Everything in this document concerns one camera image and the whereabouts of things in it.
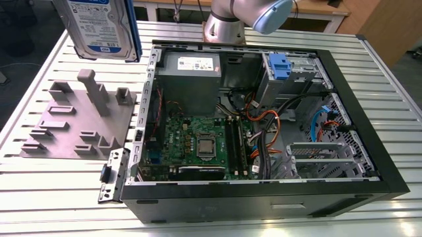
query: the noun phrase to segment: blue hard drive label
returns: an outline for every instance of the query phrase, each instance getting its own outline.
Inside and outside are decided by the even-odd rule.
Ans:
[[[112,22],[116,16],[111,12],[108,0],[70,0],[68,4],[90,49],[103,53],[119,52],[122,44]]]

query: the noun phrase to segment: open computer tower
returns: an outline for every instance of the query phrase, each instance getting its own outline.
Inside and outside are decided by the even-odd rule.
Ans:
[[[154,41],[99,203],[144,223],[335,216],[409,192],[329,51]]]

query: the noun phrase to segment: blue drive bracket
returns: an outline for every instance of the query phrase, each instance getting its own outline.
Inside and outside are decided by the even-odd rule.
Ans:
[[[269,62],[274,73],[275,80],[286,80],[291,74],[291,62],[289,61],[286,54],[271,53],[269,55]]]

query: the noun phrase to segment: power supply label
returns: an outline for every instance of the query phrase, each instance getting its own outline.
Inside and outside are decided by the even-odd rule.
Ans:
[[[178,70],[214,71],[212,58],[180,57]]]
[[[122,50],[116,25],[112,20],[110,0],[68,0],[86,45],[96,52],[116,53]]]

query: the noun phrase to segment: aluminum slotted table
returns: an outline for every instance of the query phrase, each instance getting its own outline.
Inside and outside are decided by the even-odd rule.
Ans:
[[[422,236],[422,113],[365,40],[351,35],[278,31],[263,36],[246,30],[247,44],[327,49],[375,127],[410,193],[367,204],[334,218],[144,225],[124,204],[98,205],[104,161],[35,159],[19,156],[36,125],[55,80],[74,89],[82,68],[111,91],[140,93],[151,40],[202,41],[202,26],[139,22],[143,57],[138,64],[79,59],[67,32],[0,133],[0,233],[92,236]],[[127,139],[134,138],[134,129]]]

